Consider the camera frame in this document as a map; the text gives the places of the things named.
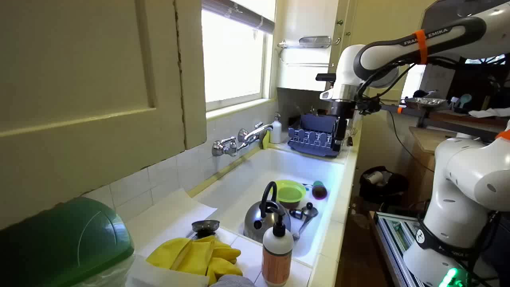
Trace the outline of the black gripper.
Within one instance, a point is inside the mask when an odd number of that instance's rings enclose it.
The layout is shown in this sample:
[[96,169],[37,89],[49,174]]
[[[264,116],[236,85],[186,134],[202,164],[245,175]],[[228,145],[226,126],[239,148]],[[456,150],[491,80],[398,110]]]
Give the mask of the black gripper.
[[347,121],[352,118],[355,110],[354,102],[333,102],[331,115],[335,116],[335,139],[343,140],[346,134]]

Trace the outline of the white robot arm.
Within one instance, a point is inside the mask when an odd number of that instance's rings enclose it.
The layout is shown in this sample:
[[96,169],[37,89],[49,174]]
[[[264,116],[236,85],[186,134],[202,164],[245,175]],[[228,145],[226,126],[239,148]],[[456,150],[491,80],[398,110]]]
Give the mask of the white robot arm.
[[[320,94],[336,109],[331,140],[344,137],[354,113],[379,109],[366,97],[370,86],[389,86],[405,64],[451,65],[454,59],[483,59],[510,50],[510,2],[411,35],[352,45],[343,50],[336,81]],[[489,217],[510,211],[510,137],[505,131],[483,145],[451,137],[435,150],[432,198],[416,239],[403,252],[406,270],[429,287],[472,287],[484,279],[475,273]]]

